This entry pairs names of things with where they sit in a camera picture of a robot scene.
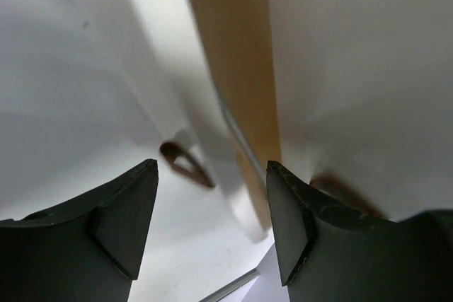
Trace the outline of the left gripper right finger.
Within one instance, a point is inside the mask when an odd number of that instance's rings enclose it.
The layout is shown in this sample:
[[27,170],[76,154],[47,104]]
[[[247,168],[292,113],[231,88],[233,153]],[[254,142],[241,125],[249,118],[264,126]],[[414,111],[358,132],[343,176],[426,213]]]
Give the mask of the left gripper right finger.
[[393,222],[355,210],[277,161],[266,187],[291,301],[451,301],[452,212]]

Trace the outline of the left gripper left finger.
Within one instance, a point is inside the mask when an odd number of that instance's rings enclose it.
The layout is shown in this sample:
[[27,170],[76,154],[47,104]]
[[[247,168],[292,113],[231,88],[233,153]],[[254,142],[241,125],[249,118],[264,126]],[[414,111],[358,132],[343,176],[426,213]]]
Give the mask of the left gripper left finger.
[[126,301],[139,276],[159,181],[147,159],[24,219],[1,222],[2,301]]

